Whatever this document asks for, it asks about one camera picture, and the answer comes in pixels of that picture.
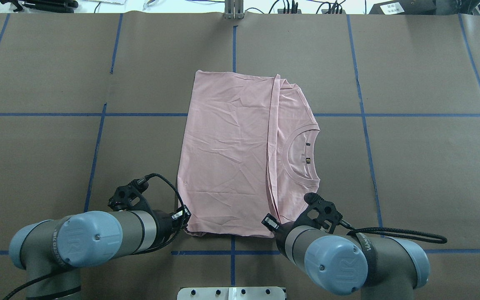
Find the light blue plastic cap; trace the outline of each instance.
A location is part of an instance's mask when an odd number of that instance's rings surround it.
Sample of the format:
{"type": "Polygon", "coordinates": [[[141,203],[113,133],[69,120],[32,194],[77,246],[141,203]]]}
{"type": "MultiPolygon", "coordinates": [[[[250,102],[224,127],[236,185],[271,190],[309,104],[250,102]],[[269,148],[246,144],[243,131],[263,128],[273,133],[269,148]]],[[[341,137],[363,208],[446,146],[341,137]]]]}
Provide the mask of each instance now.
{"type": "Polygon", "coordinates": [[[307,248],[305,272],[321,288],[336,295],[349,295],[366,281],[368,263],[354,243],[343,237],[327,235],[307,248]]]}
{"type": "Polygon", "coordinates": [[[393,239],[394,241],[398,242],[407,251],[408,256],[412,259],[414,263],[414,267],[416,267],[417,273],[417,282],[416,287],[421,288],[422,286],[427,283],[429,280],[429,275],[431,274],[431,265],[429,264],[429,258],[427,258],[427,254],[425,251],[415,242],[403,239],[393,239]]]}
{"type": "Polygon", "coordinates": [[[64,222],[57,236],[57,247],[67,264],[82,268],[110,260],[120,249],[122,239],[122,226],[113,215],[88,211],[64,222]]]}
{"type": "Polygon", "coordinates": [[[27,225],[24,228],[21,228],[12,237],[10,241],[10,245],[8,246],[8,256],[10,256],[12,263],[16,267],[21,268],[22,270],[25,270],[25,267],[23,266],[23,264],[21,264],[21,259],[20,259],[21,245],[23,245],[23,242],[27,238],[27,235],[29,235],[29,233],[32,232],[33,229],[36,228],[36,226],[47,221],[52,221],[52,220],[43,220],[35,224],[27,225]]]}

